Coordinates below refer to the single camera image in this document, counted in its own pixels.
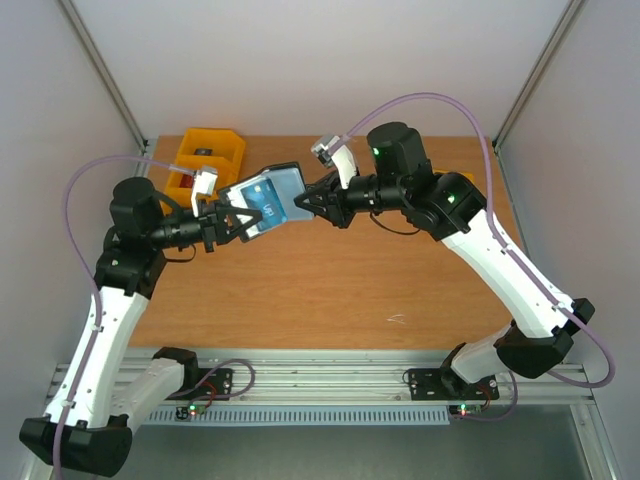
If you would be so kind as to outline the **blue credit card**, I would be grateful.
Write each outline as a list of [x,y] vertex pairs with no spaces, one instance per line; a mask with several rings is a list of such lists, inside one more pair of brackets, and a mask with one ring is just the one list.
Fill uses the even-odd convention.
[[248,209],[260,210],[263,216],[260,235],[286,223],[288,216],[270,179],[264,178],[240,189]]

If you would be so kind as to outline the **black card holder wallet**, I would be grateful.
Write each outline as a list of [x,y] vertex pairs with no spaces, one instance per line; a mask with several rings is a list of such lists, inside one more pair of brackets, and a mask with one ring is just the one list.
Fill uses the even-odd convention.
[[311,221],[314,214],[299,208],[294,200],[306,192],[298,162],[270,165],[254,175],[218,190],[221,201],[236,209],[259,211],[262,219],[234,213],[231,222],[240,227],[242,242],[247,243],[287,222]]

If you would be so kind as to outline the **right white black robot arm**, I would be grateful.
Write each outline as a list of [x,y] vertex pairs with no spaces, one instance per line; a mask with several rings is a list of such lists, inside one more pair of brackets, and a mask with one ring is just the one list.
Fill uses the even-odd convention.
[[359,212],[398,210],[464,260],[512,315],[508,326],[475,343],[461,343],[440,367],[449,399],[505,371],[535,379],[558,365],[581,324],[595,313],[586,298],[573,299],[553,285],[488,211],[486,197],[464,175],[436,173],[419,132],[402,122],[376,127],[366,137],[375,171],[363,176],[336,136],[318,140],[312,152],[329,169],[298,195],[298,207],[348,227]]

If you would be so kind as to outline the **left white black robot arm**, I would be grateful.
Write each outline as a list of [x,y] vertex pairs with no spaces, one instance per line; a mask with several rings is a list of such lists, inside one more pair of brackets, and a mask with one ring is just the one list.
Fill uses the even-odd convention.
[[20,441],[53,467],[112,477],[124,465],[141,423],[167,399],[225,399],[226,387],[208,386],[209,372],[195,352],[163,347],[119,395],[113,393],[130,337],[167,263],[164,251],[203,244],[206,252],[259,223],[257,210],[199,200],[194,210],[172,206],[147,178],[118,183],[109,206],[113,225],[89,280],[92,301],[80,341],[45,413],[23,422]]

